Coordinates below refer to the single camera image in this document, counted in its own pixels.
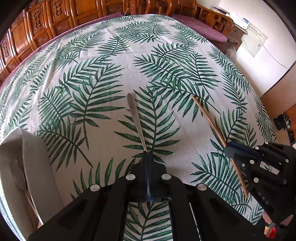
silver screw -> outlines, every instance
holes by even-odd
[[[197,189],[200,190],[200,191],[204,191],[207,189],[207,185],[203,184],[203,183],[200,183],[197,185]]]
[[[172,176],[171,176],[170,174],[163,174],[163,175],[161,176],[161,178],[162,178],[163,180],[170,180],[170,179],[172,178]]]
[[[100,190],[100,185],[98,185],[98,184],[93,184],[93,185],[91,185],[90,190],[91,190],[92,192],[96,192],[96,191]]]
[[[136,178],[136,176],[134,174],[127,174],[126,175],[126,179],[131,181],[131,180],[134,180]]]

